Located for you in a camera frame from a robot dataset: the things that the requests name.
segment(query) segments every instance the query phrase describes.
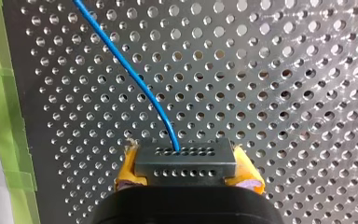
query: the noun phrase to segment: hole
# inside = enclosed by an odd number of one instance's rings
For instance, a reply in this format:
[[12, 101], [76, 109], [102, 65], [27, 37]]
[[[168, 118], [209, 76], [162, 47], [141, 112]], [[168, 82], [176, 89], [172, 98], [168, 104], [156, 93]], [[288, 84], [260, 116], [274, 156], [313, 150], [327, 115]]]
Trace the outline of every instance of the hole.
[[235, 21], [235, 17], [234, 17], [233, 15], [228, 14], [228, 15], [226, 16], [226, 22], [227, 22], [228, 24], [231, 24], [231, 23], [234, 22], [234, 21]]
[[179, 39], [181, 37], [182, 33], [178, 29], [172, 29], [171, 30], [171, 38], [173, 40]]
[[311, 100], [313, 98], [313, 96], [314, 96], [313, 91], [305, 91], [304, 92], [304, 99], [307, 101]]
[[153, 41], [157, 41], [161, 38], [161, 34], [157, 30], [152, 30], [150, 32], [150, 39]]
[[295, 51], [293, 50], [292, 47], [287, 46], [283, 49], [282, 54], [284, 57], [288, 58], [288, 57], [292, 56], [294, 52]]
[[202, 73], [196, 73], [194, 74], [194, 80], [196, 80], [197, 82], [202, 81], [204, 78]]
[[193, 29], [192, 35], [195, 39], [199, 39], [202, 37], [202, 30], [199, 27], [196, 27]]
[[212, 19], [211, 19], [211, 17], [206, 16], [206, 17], [204, 17], [203, 22], [204, 22], [204, 25], [209, 25], [209, 24], [211, 24]]
[[282, 78], [283, 79], [287, 79], [287, 78], [290, 78], [292, 76], [292, 71], [289, 70], [289, 69], [285, 69], [282, 71]]
[[131, 20], [135, 20], [137, 17], [138, 17], [138, 12], [136, 11], [135, 8], [133, 7], [130, 7], [128, 10], [127, 10], [127, 17]]
[[134, 53], [133, 56], [132, 56], [132, 60], [135, 63], [140, 63], [142, 61], [142, 55], [139, 54], [139, 53]]
[[240, 71], [238, 74], [237, 74], [237, 80], [238, 81], [242, 81], [246, 78], [246, 74], [244, 71]]
[[281, 99], [283, 99], [284, 101], [289, 100], [291, 97], [291, 94], [289, 91], [283, 91], [281, 92]]
[[162, 80], [164, 80], [164, 76], [162, 74], [158, 73], [158, 74], [155, 74], [154, 79], [155, 79], [155, 82], [160, 83], [160, 82], [162, 82]]
[[195, 61], [201, 60], [203, 58], [202, 51], [199, 50], [194, 51], [193, 58]]
[[318, 21], [311, 21], [310, 24], [308, 25], [308, 29], [312, 33], [318, 31], [320, 28], [321, 28], [321, 23]]
[[263, 23], [261, 26], [260, 26], [260, 33], [262, 35], [266, 35], [268, 34], [270, 31], [270, 28], [269, 28], [269, 24], [268, 23]]
[[337, 98], [338, 93], [336, 91], [328, 91], [326, 95], [327, 99], [334, 100]]
[[215, 95], [215, 99], [217, 102], [221, 102], [225, 99], [225, 94], [222, 93], [222, 92], [218, 92], [216, 95]]
[[261, 48], [258, 55], [260, 55], [261, 58], [267, 58], [269, 56], [269, 49], [264, 47]]
[[158, 9], [156, 7], [150, 7], [148, 10], [147, 10], [147, 15], [150, 17], [150, 18], [156, 18], [157, 15], [158, 15]]
[[182, 73], [176, 73], [174, 76], [173, 76], [173, 80], [175, 82], [180, 82], [180, 81], [183, 81], [183, 74]]
[[109, 102], [109, 96], [107, 94], [102, 94], [101, 95], [101, 101], [103, 103], [108, 103]]
[[247, 52], [244, 49], [237, 50], [237, 58], [238, 59], [243, 59], [244, 57], [246, 57], [246, 54], [247, 54]]
[[334, 22], [333, 27], [336, 31], [342, 31], [346, 25], [347, 25], [347, 23], [345, 21], [338, 20], [338, 21]]
[[224, 33], [225, 33], [225, 28], [223, 28], [222, 26], [216, 26], [216, 28], [214, 28], [214, 36], [216, 37], [221, 37]]
[[352, 98], [352, 100], [357, 100], [358, 99], [358, 90], [352, 91], [350, 97]]
[[158, 52], [154, 53], [152, 56], [153, 62], [159, 63], [161, 61], [161, 54]]
[[237, 3], [237, 10], [239, 12], [242, 12], [244, 10], [246, 10], [246, 8], [248, 7], [248, 3], [246, 0], [239, 0]]
[[216, 171], [215, 170], [209, 171], [208, 176], [216, 176]]
[[[188, 153], [185, 152], [185, 154], [184, 154], [184, 152], [182, 152], [182, 155], [187, 156]], [[187, 175], [188, 175], [188, 170], [183, 170], [183, 171], [181, 172], [181, 176], [187, 176]]]
[[260, 80], [266, 80], [269, 77], [269, 73], [266, 71], [260, 71], [258, 73], [258, 78], [260, 78]]
[[106, 18], [110, 21], [115, 21], [117, 18], [117, 13], [113, 9], [109, 9], [106, 12]]
[[214, 52], [214, 57], [216, 60], [220, 60], [225, 57], [225, 52], [221, 49]]
[[220, 13], [225, 9], [225, 5], [221, 2], [215, 2], [213, 5], [213, 10], [215, 13]]
[[216, 119], [222, 121], [223, 119], [225, 119], [225, 113], [223, 112], [216, 113]]
[[294, 30], [296, 29], [295, 25], [292, 22], [287, 22], [284, 26], [283, 26], [283, 30], [287, 33], [290, 34], [292, 33]]
[[243, 91], [238, 92], [236, 98], [240, 102], [244, 101], [246, 99], [245, 92], [243, 92]]
[[174, 61], [179, 62], [182, 60], [182, 53], [179, 51], [176, 51], [173, 53], [172, 58]]
[[179, 14], [179, 7], [177, 5], [172, 5], [170, 6], [169, 12], [172, 17], [175, 17]]
[[211, 40], [205, 40], [204, 46], [206, 49], [209, 49], [212, 46], [212, 41]]
[[260, 93], [258, 93], [257, 98], [260, 101], [265, 101], [267, 100], [267, 98], [269, 98], [269, 95], [266, 92], [261, 91]]
[[261, 0], [260, 6], [263, 10], [267, 10], [271, 7], [272, 3], [270, 0]]
[[262, 120], [265, 120], [267, 118], [267, 114], [265, 112], [259, 112], [257, 114], [257, 119], [262, 121]]
[[191, 13], [193, 13], [193, 15], [198, 15], [200, 14], [202, 10], [202, 7], [200, 4], [198, 3], [194, 3], [192, 6], [191, 6]]
[[312, 114], [308, 111], [305, 111], [301, 114], [301, 118], [305, 121], [310, 120], [312, 118]]
[[248, 28], [244, 24], [241, 24], [237, 28], [237, 35], [243, 36], [246, 34], [247, 31], [248, 31]]
[[203, 93], [202, 92], [197, 92], [196, 93], [196, 101], [201, 101], [201, 100], [203, 100], [203, 98], [204, 98], [204, 95], [203, 95]]
[[334, 54], [334, 55], [338, 55], [342, 52], [343, 50], [343, 47], [340, 46], [340, 45], [333, 45], [333, 47], [331, 48], [331, 53]]
[[211, 69], [213, 69], [213, 64], [212, 64], [212, 63], [206, 63], [206, 64], [205, 64], [205, 69], [206, 69], [206, 70], [211, 70]]

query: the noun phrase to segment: perforated metal sheet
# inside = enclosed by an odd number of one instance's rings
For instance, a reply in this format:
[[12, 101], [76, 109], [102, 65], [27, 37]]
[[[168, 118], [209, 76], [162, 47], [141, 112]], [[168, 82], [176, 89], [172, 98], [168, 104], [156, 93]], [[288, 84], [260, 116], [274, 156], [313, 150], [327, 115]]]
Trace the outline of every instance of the perforated metal sheet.
[[[42, 223], [81, 223], [168, 135], [71, 1], [4, 2]], [[180, 138], [243, 144], [286, 223], [358, 224], [358, 1], [86, 2]]]

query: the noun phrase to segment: blue wire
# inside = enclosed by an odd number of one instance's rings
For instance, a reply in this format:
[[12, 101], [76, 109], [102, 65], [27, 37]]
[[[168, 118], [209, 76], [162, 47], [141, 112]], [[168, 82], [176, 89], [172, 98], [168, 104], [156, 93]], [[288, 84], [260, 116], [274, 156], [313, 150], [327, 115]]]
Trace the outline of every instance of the blue wire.
[[118, 51], [115, 44], [113, 44], [112, 41], [110, 41], [109, 37], [106, 35], [106, 33], [101, 29], [100, 25], [96, 20], [92, 18], [92, 16], [89, 14], [89, 11], [84, 6], [82, 0], [74, 0], [75, 5], [78, 7], [80, 12], [83, 14], [83, 17], [89, 22], [89, 24], [94, 29], [95, 33], [98, 34], [98, 36], [101, 38], [101, 40], [104, 42], [104, 44], [110, 49], [110, 51], [115, 55], [115, 57], [118, 59], [118, 61], [123, 65], [123, 67], [128, 71], [130, 76], [135, 80], [135, 82], [138, 84], [138, 86], [142, 89], [142, 91], [146, 94], [147, 98], [149, 98], [150, 102], [153, 104], [153, 106], [156, 108], [158, 114], [161, 116], [162, 121], [165, 124], [165, 127], [167, 128], [168, 134], [170, 135], [170, 138], [172, 140], [172, 146], [176, 151], [180, 151], [179, 142], [176, 137], [175, 131], [173, 130], [173, 127], [170, 123], [170, 120], [168, 119], [167, 115], [164, 112], [164, 109], [161, 107], [159, 102], [156, 100], [156, 97], [153, 95], [153, 93], [147, 88], [146, 84], [141, 80], [141, 78], [138, 76], [138, 74], [133, 70], [129, 62], [124, 58], [124, 56]]

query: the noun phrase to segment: yellow tool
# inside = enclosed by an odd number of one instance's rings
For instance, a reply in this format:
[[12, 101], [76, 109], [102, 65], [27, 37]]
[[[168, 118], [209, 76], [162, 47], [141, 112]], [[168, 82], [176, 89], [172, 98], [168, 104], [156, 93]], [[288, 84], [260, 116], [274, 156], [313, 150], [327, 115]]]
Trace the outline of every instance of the yellow tool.
[[[147, 185], [147, 179], [145, 177], [139, 177], [134, 174], [134, 161], [139, 145], [133, 140], [130, 141], [131, 145], [127, 147], [125, 151], [126, 159], [118, 173], [117, 182], [115, 184], [116, 190], [120, 189], [122, 184]], [[242, 147], [235, 146], [233, 154], [237, 163], [236, 172], [234, 177], [225, 179], [226, 185], [252, 189], [254, 192], [262, 194], [266, 186], [264, 179], [253, 166]]]

